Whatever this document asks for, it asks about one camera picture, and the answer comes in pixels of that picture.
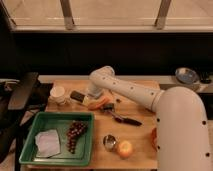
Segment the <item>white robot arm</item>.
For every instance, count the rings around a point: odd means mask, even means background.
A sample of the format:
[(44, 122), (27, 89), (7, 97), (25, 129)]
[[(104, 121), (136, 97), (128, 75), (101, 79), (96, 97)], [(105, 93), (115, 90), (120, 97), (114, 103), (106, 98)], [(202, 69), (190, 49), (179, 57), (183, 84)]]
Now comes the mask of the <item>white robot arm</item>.
[(206, 110), (194, 91), (124, 81), (110, 66), (94, 70), (89, 80), (88, 93), (94, 97), (109, 89), (156, 113), (158, 171), (213, 171)]

